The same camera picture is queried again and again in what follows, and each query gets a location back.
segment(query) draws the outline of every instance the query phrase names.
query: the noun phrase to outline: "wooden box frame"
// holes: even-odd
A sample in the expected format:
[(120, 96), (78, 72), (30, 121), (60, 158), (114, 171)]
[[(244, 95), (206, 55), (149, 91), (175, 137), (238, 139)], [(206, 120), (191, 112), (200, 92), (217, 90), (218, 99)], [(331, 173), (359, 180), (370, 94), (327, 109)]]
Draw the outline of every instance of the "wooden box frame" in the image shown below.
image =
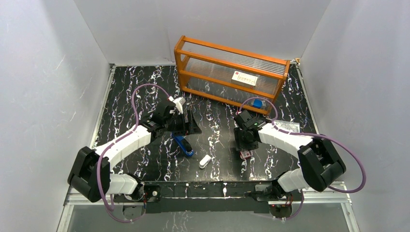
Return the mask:
[[(189, 42), (189, 43), (197, 44), (197, 45), (202, 45), (202, 46), (205, 46), (205, 47), (210, 47), (210, 48), (214, 48), (214, 49), (218, 49), (218, 50), (222, 50), (222, 51), (226, 51), (226, 52), (231, 52), (231, 53), (235, 53), (235, 54), (239, 54), (239, 55), (243, 55), (243, 56), (247, 56), (247, 57), (251, 57), (251, 58), (255, 58), (255, 59), (260, 59), (260, 60), (264, 60), (264, 61), (268, 61), (268, 62), (272, 62), (272, 63), (276, 63), (276, 64), (281, 64), (281, 65), (285, 66), (285, 72), (284, 72), (283, 75), (279, 75), (279, 74), (276, 74), (276, 73), (273, 73), (273, 72), (268, 72), (268, 71), (256, 69), (256, 68), (253, 68), (253, 67), (249, 67), (249, 66), (229, 62), (229, 61), (225, 61), (225, 60), (222, 60), (222, 59), (217, 59), (217, 58), (197, 54), (197, 53), (194, 53), (194, 52), (185, 51), (185, 50), (182, 50), (182, 47), (184, 46), (185, 42)], [(273, 103), (276, 100), (276, 98), (278, 98), (279, 93), (282, 91), (283, 84), (284, 84), (286, 78), (288, 77), (288, 70), (289, 70), (289, 65), (290, 65), (289, 60), (281, 60), (281, 59), (276, 59), (276, 58), (272, 58), (272, 57), (268, 57), (268, 56), (263, 56), (263, 55), (255, 54), (255, 53), (252, 53), (252, 52), (242, 51), (242, 50), (235, 49), (235, 48), (230, 48), (230, 47), (226, 47), (226, 46), (222, 46), (222, 45), (218, 45), (218, 44), (214, 44), (214, 43), (200, 41), (200, 40), (193, 39), (193, 38), (188, 38), (184, 35), (181, 36), (179, 41), (176, 43), (175, 48), (174, 48), (174, 55), (175, 55), (175, 61), (176, 61), (176, 69), (177, 69), (177, 72), (178, 72), (179, 85), (181, 86), (181, 89), (183, 91), (188, 92), (188, 93), (193, 93), (193, 94), (196, 94), (196, 95), (199, 95), (199, 96), (202, 96), (202, 97), (206, 97), (206, 98), (209, 98), (209, 99), (212, 99), (212, 100), (216, 100), (216, 101), (219, 101), (219, 102), (223, 102), (223, 103), (226, 103), (226, 104), (234, 105), (234, 106), (237, 106), (237, 107), (240, 107), (242, 102), (231, 101), (231, 100), (228, 100), (228, 99), (225, 99), (225, 98), (221, 98), (221, 97), (218, 97), (218, 96), (214, 96), (214, 95), (211, 95), (211, 94), (208, 94), (208, 93), (204, 93), (204, 92), (200, 92), (200, 91), (188, 88), (187, 87), (188, 81), (190, 80), (191, 77), (203, 79), (203, 80), (206, 80), (206, 81), (210, 81), (210, 82), (213, 82), (213, 83), (221, 84), (221, 85), (236, 88), (236, 89), (248, 92), (248, 93), (259, 95), (262, 98), (268, 98)], [(254, 90), (254, 89), (250, 89), (250, 88), (247, 88), (247, 87), (236, 85), (236, 84), (226, 82), (226, 81), (223, 81), (223, 80), (218, 80), (218, 79), (215, 79), (215, 78), (212, 78), (212, 77), (192, 73), (192, 72), (189, 72), (189, 71), (185, 70), (190, 58), (195, 58), (195, 59), (207, 61), (207, 62), (210, 62), (210, 63), (235, 68), (237, 70), (242, 70), (242, 71), (246, 71), (246, 72), (250, 72), (250, 73), (254, 73), (254, 74), (263, 75), (263, 76), (270, 77), (270, 78), (275, 78), (275, 79), (278, 80), (278, 84), (277, 84), (276, 88), (272, 90), (272, 93), (265, 93), (265, 92), (262, 92), (262, 91), (257, 91), (257, 90)], [(244, 105), (243, 108), (266, 115), (270, 112), (272, 107), (268, 106), (268, 109), (264, 110), (264, 109), (255, 108), (255, 107), (252, 107), (252, 106), (249, 106), (249, 105)]]

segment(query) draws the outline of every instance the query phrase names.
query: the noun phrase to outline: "small white block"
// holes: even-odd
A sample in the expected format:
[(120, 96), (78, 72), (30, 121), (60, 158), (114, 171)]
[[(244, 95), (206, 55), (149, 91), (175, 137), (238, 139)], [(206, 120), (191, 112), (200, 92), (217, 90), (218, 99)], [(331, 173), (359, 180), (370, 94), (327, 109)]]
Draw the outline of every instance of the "small white block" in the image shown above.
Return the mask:
[(231, 83), (245, 86), (247, 88), (255, 88), (256, 82), (258, 81), (257, 76), (252, 76), (243, 72), (235, 71), (231, 78)]
[(199, 168), (203, 169), (205, 166), (209, 163), (209, 161), (212, 158), (209, 155), (206, 155), (200, 162), (199, 162)]

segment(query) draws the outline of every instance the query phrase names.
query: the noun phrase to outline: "white object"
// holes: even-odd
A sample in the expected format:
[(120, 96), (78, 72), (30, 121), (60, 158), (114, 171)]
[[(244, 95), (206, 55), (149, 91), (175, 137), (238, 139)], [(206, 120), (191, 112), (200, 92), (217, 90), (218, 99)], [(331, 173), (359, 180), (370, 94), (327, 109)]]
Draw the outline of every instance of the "white object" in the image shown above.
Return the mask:
[(235, 71), (231, 79), (231, 82), (233, 84), (244, 86), (251, 89), (255, 88), (257, 81), (257, 76), (252, 76), (239, 71)]
[(209, 163), (209, 161), (212, 158), (209, 155), (206, 155), (200, 162), (199, 162), (199, 168), (203, 169), (205, 166)]
[(300, 132), (299, 123), (282, 121), (282, 120), (275, 120), (274, 123), (278, 128), (283, 129), (285, 131), (296, 132), (296, 133)]
[(261, 143), (276, 146), (296, 158), (299, 158), (297, 151), (300, 146), (304, 146), (312, 142), (312, 137), (282, 133), (275, 129), (271, 123), (264, 125), (258, 133)]
[[(148, 145), (151, 142), (151, 133), (148, 132), (145, 127), (140, 125), (135, 131), (132, 131), (134, 127), (129, 129), (127, 132), (125, 132), (115, 140), (109, 141), (106, 144), (95, 148), (95, 152), (101, 155), (106, 147), (108, 147), (112, 142), (115, 143), (104, 155), (104, 157), (108, 157), (108, 161), (110, 162), (110, 170), (113, 169), (119, 162), (121, 162), (121, 160), (125, 159), (132, 152)], [(124, 139), (115, 142), (128, 133), (131, 134)]]
[(127, 174), (110, 174), (110, 188), (107, 194), (126, 194), (134, 192), (138, 182)]
[(171, 100), (173, 103), (175, 103), (175, 108), (178, 109), (178, 111), (183, 114), (184, 112), (182, 111), (182, 105), (185, 103), (185, 98), (184, 97), (179, 97), (175, 100)]
[(295, 189), (309, 188), (309, 185), (303, 178), (302, 169), (300, 168), (283, 174), (283, 176), (278, 179), (278, 183), (285, 192), (290, 192)]

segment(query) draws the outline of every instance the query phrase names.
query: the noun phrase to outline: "transparent panel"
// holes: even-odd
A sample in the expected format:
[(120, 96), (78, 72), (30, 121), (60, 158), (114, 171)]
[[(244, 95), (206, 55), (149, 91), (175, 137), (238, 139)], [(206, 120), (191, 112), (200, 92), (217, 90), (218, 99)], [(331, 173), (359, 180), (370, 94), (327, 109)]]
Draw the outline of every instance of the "transparent panel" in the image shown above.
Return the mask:
[(245, 72), (194, 58), (189, 59), (185, 70), (191, 73), (212, 77), (229, 83), (231, 82), (231, 78), (235, 71), (247, 73), (258, 77), (254, 90), (258, 90), (269, 94), (273, 94), (278, 84), (278, 79), (275, 78), (261, 76), (251, 72)]
[(194, 52), (200, 55), (209, 56), (229, 62), (233, 62), (236, 64), (245, 65), (248, 67), (256, 68), (259, 70), (275, 73), (278, 75), (285, 74), (286, 65), (277, 64), (270, 61), (265, 61), (261, 59), (256, 59), (252, 57), (247, 57), (244, 55), (235, 54), (232, 52), (226, 52), (222, 50), (218, 50), (211, 47), (206, 47), (194, 43), (185, 42), (182, 50)]
[[(203, 93), (208, 93), (220, 98), (225, 98), (231, 101), (235, 101), (237, 103), (242, 103), (248, 98), (252, 97), (261, 97), (256, 94), (248, 93), (243, 90), (231, 88), (228, 86), (224, 86), (221, 84), (213, 83), (210, 81), (198, 79), (196, 77), (191, 77), (188, 81), (187, 87), (193, 90), (197, 90)], [(254, 100), (248, 101), (246, 105), (253, 106)], [(262, 101), (262, 106), (260, 109), (267, 110), (268, 103)]]
[[(116, 215), (136, 217), (141, 207), (134, 209), (117, 206)], [(99, 232), (176, 232), (176, 231), (332, 231), (348, 232), (342, 207), (339, 203), (304, 204), (296, 217), (282, 223), (253, 212), (171, 212), (147, 214), (133, 223), (119, 223), (112, 220), (103, 205), (76, 205), (68, 231)]]

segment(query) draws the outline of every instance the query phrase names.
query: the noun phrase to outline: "white vein pattern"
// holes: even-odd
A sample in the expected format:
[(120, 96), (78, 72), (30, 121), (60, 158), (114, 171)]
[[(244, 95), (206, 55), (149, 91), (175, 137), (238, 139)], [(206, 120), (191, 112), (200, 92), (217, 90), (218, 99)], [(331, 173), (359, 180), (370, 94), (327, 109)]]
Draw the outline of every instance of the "white vein pattern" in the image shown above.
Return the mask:
[[(186, 157), (169, 133), (143, 147), (124, 159), (115, 168), (116, 173), (130, 173), (143, 180), (156, 181), (235, 181), (269, 180), (284, 171), (297, 168), (291, 155), (271, 145), (259, 144), (253, 157), (241, 160), (231, 152), (234, 140), (234, 116), (237, 107), (183, 93), (178, 84), (175, 66), (129, 66), (117, 67), (98, 130), (95, 145), (101, 145), (117, 138), (135, 123), (131, 107), (131, 94), (141, 84), (153, 83), (163, 87), (173, 96), (184, 95), (186, 109), (191, 109), (202, 134), (190, 135), (187, 140), (195, 150), (192, 157)], [(296, 68), (291, 65), (283, 91), (275, 102), (280, 120), (299, 122), (301, 131), (314, 132), (302, 85)], [(205, 85), (205, 91), (215, 91), (215, 85)], [(220, 86), (216, 90), (225, 97), (247, 98), (246, 93), (232, 93)], [(158, 101), (166, 101), (161, 90), (146, 87), (137, 92), (136, 105), (139, 116), (152, 113)], [(212, 161), (199, 169), (199, 161), (205, 156)]]

